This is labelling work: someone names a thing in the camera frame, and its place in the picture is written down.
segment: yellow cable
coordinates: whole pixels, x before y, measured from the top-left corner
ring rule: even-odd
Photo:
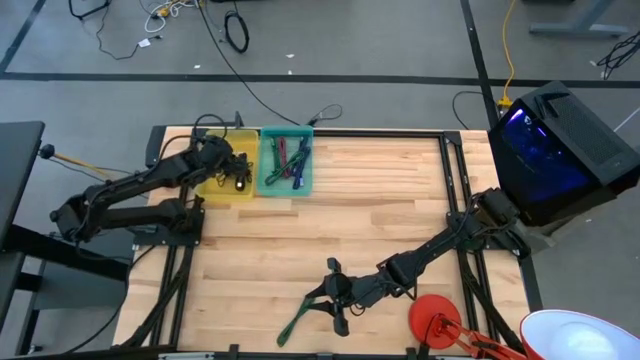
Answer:
[[[74,164],[74,165],[86,167],[87,169],[93,170],[93,171],[97,172],[98,174],[102,175],[103,177],[105,177],[107,179],[111,179],[111,176],[109,176],[109,174],[107,174],[105,171],[102,171],[102,170],[98,169],[96,166],[93,166],[93,165],[91,165],[89,163],[86,163],[84,161],[81,161],[81,160],[78,160],[78,159],[73,159],[73,158],[70,158],[68,156],[58,154],[58,153],[53,154],[53,157],[57,158],[57,159],[60,159],[62,161],[66,161],[68,163]]]
[[[511,12],[513,11],[513,7],[516,4],[516,0],[511,0],[511,5],[509,5],[509,10],[507,11],[507,15],[504,17],[504,22],[502,23],[502,46],[504,47],[504,55],[507,58],[507,63],[509,63],[509,68],[511,69],[511,75],[509,75],[509,79],[507,83],[504,84],[504,90],[502,91],[502,99],[498,101],[498,105],[511,106],[513,101],[509,98],[508,90],[509,84],[516,76],[516,69],[513,67],[513,63],[511,62],[511,55],[509,54],[509,46],[507,45],[507,24],[509,23],[509,18],[511,18]]]

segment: wooden tabletop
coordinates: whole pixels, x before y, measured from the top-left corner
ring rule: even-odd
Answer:
[[[189,132],[189,127],[168,127],[165,141]],[[461,135],[472,192],[497,187],[486,132]],[[184,149],[187,141],[174,141],[166,155]],[[449,154],[461,199],[452,148]],[[405,348],[417,346],[407,324],[411,301],[405,297],[382,299],[357,318],[347,311],[351,334],[346,338],[333,332],[329,315],[309,311],[288,343],[277,346],[276,337],[304,295],[328,273],[328,257],[336,257],[348,275],[371,274],[381,260],[415,249],[446,226],[449,207],[437,140],[316,137],[313,156],[310,197],[205,203],[179,350],[227,351],[230,344],[239,344],[242,352],[404,354]],[[177,196],[178,190],[156,190],[149,202]],[[464,209],[463,201],[459,206]],[[165,257],[166,248],[158,247],[131,271],[115,344],[126,340],[155,304]],[[485,258],[494,303],[517,331],[529,313],[518,262],[502,250],[485,251]],[[472,256],[469,261],[475,268]],[[419,295],[446,296],[466,318],[455,252],[429,264],[418,284]],[[476,307],[486,333],[484,313]],[[165,316],[165,342],[172,309]],[[455,346],[440,353],[462,354]]]

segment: concrete floor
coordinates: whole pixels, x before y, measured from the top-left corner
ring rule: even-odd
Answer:
[[[78,12],[101,2],[74,1]],[[589,65],[589,60],[606,54],[615,40],[533,37],[526,30],[530,21],[573,18],[585,2],[552,7],[517,3],[509,30],[516,78],[599,79],[601,70]],[[35,3],[0,0],[0,49],[10,46]],[[490,78],[508,75],[500,42],[508,4],[507,0],[471,1]],[[227,44],[221,46],[242,74],[286,75],[291,71],[294,75],[477,78],[457,1],[263,0],[242,1],[238,6],[251,31],[249,51],[237,55]],[[211,4],[209,10],[221,24],[231,7]],[[68,14],[66,1],[46,1],[7,72],[230,74],[193,9],[183,9],[179,18],[168,20],[162,41],[123,61],[98,52],[95,31],[100,18],[98,14],[80,23]],[[104,47],[118,55],[130,52],[147,36],[145,18],[137,1],[115,0],[102,32]],[[635,32],[640,4],[618,0],[605,20],[630,26]],[[639,65],[640,56],[611,79],[640,80]],[[251,87],[267,104],[300,121],[328,104],[340,103],[344,115],[331,126],[432,129],[460,129],[451,112],[451,98],[460,90],[479,90],[476,86],[385,83],[278,82]],[[510,94],[515,98],[529,90],[512,88]],[[637,87],[573,91],[612,128],[640,106]],[[502,89],[494,88],[493,92],[499,99]],[[0,121],[42,120],[47,124],[43,141],[55,144],[59,152],[126,170],[141,168],[153,125],[190,124],[205,112],[232,119],[236,110],[248,125],[282,123],[237,82],[4,79],[0,80],[0,95]],[[488,129],[480,96],[460,97],[457,108],[470,128]],[[634,147],[640,145],[640,119],[623,129],[620,135],[625,141]],[[53,230],[48,212],[89,184],[91,180],[82,175],[37,161],[17,223],[41,232]],[[640,335],[640,314],[634,306],[640,299],[640,283],[632,276],[640,268],[640,246],[633,226],[639,200],[640,191],[634,189],[590,211],[558,232],[555,247],[535,255],[545,307],[587,312]],[[20,296],[24,300],[29,295],[16,295]],[[122,289],[114,289],[113,296],[91,308],[43,311],[35,342],[51,353],[73,347],[111,316],[121,296]],[[19,306],[12,306],[8,324],[15,325],[23,317]],[[7,331],[9,326],[0,336],[0,357],[13,353],[11,344],[17,336]],[[111,326],[85,350],[108,347],[113,331]]]

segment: plastic bin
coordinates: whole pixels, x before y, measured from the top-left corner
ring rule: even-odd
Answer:
[[[302,171],[303,185],[297,190],[293,188],[294,177],[280,178],[271,185],[265,179],[274,169],[273,148],[271,139],[283,136],[287,141],[287,160],[298,151],[300,141],[308,136],[307,146],[311,152]],[[313,189],[313,128],[311,126],[265,126],[260,132],[260,167],[257,180],[258,194],[264,196],[309,196]]]
[[[207,135],[224,135],[223,129],[215,129],[207,131]],[[226,179],[224,185],[218,185],[215,177],[196,186],[195,192],[198,196],[210,203],[228,204],[236,201],[251,200],[255,193],[256,169],[258,166],[258,132],[255,130],[229,129],[225,138],[235,154],[246,153],[247,161],[252,162],[251,169],[252,181],[247,182],[244,190],[238,191],[235,188],[235,179]]]

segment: red lamp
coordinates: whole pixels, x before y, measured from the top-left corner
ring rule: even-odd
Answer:
[[[565,310],[542,310],[520,324],[526,354],[460,325],[460,313],[447,298],[425,295],[409,310],[409,326],[421,343],[433,349],[453,344],[478,358],[500,360],[640,359],[640,339],[593,316]],[[466,336],[468,341],[460,339]]]

